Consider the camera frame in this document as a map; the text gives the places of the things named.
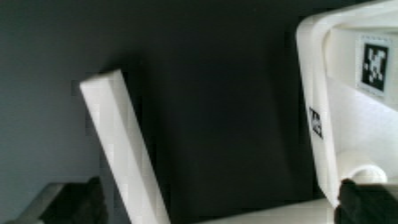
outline black qr code marker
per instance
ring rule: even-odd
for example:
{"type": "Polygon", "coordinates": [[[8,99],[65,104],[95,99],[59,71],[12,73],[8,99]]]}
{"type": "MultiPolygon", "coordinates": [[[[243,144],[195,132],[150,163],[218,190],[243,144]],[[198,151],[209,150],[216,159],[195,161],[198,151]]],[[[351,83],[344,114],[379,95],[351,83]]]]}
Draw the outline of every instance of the black qr code marker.
{"type": "Polygon", "coordinates": [[[317,113],[317,111],[314,110],[314,108],[310,108],[310,115],[312,115],[314,131],[315,131],[317,135],[322,137],[321,114],[317,113]]]}
{"type": "Polygon", "coordinates": [[[363,83],[385,91],[390,49],[365,44],[363,83]]]}

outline dark gray backdrop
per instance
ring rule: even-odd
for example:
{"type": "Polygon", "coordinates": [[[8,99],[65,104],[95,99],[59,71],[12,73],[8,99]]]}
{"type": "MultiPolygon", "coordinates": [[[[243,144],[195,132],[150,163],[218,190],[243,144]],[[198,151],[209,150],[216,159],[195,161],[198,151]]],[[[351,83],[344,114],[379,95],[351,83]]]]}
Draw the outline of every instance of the dark gray backdrop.
{"type": "Polygon", "coordinates": [[[125,70],[173,223],[322,197],[296,29],[308,15],[354,3],[3,1],[0,222],[49,182],[100,174],[115,214],[79,91],[79,82],[115,68],[125,70]]]}

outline white plastic edge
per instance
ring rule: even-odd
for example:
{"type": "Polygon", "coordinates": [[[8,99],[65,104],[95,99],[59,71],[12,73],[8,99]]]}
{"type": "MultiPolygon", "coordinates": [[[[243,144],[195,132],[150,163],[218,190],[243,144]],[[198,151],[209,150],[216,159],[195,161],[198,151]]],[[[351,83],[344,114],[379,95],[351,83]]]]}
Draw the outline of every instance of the white plastic edge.
{"type": "Polygon", "coordinates": [[[81,83],[134,224],[170,224],[161,188],[122,71],[81,83]]]}
{"type": "Polygon", "coordinates": [[[397,10],[397,0],[369,2],[330,13],[312,16],[303,21],[298,29],[306,110],[314,108],[319,111],[324,131],[324,139],[321,139],[319,135],[310,130],[317,164],[317,176],[321,188],[324,190],[330,202],[335,207],[340,204],[340,178],[337,167],[337,150],[328,95],[330,91],[324,44],[328,39],[328,33],[333,27],[337,27],[344,23],[349,23],[351,21],[367,19],[397,10]]]}

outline white panel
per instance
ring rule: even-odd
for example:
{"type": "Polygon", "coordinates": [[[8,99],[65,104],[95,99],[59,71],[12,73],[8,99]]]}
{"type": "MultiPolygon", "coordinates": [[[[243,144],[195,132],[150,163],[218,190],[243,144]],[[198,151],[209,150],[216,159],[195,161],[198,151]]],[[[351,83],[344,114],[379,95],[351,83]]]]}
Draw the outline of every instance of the white panel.
{"type": "Polygon", "coordinates": [[[122,71],[81,84],[134,224],[170,224],[154,166],[122,71]]]}

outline black object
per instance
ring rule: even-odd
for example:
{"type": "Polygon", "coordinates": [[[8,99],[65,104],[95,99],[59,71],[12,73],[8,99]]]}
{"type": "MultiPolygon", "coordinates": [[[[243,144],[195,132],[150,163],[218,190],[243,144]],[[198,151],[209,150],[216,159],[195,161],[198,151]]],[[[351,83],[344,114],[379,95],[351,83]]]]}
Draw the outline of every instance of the black object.
{"type": "Polygon", "coordinates": [[[70,183],[42,215],[47,224],[107,223],[109,214],[100,177],[88,184],[70,183]]]}
{"type": "Polygon", "coordinates": [[[349,179],[344,181],[337,224],[398,224],[397,189],[397,186],[360,185],[349,179]]]}

